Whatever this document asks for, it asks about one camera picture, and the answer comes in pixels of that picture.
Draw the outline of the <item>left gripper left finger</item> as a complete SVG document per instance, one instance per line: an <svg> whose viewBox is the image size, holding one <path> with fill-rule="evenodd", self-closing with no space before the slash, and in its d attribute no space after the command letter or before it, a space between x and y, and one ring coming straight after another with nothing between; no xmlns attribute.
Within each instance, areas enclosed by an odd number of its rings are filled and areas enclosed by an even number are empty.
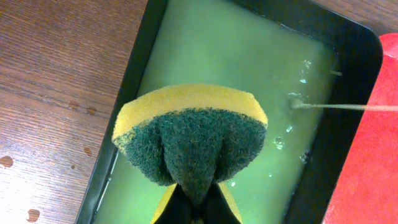
<svg viewBox="0 0 398 224"><path fill-rule="evenodd" d="M154 213L154 224L191 224L192 203L178 184L171 185Z"/></svg>

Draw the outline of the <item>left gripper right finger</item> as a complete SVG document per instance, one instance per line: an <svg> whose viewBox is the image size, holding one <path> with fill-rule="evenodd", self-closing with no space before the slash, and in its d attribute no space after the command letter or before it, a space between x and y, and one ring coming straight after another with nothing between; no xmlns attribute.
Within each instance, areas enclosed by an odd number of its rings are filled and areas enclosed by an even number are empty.
<svg viewBox="0 0 398 224"><path fill-rule="evenodd" d="M218 184L211 184L202 204L202 214L204 224L241 224Z"/></svg>

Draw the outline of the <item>green yellow sponge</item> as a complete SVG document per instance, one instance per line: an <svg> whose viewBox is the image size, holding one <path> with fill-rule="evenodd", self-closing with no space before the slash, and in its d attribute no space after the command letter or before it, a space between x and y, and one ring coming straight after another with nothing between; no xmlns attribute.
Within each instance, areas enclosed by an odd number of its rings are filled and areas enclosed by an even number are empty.
<svg viewBox="0 0 398 224"><path fill-rule="evenodd" d="M112 142L150 181L182 187L192 203L191 223L203 223L211 184L218 184L241 222L224 183L259 155L267 126L251 93L212 84L171 85L124 104Z"/></svg>

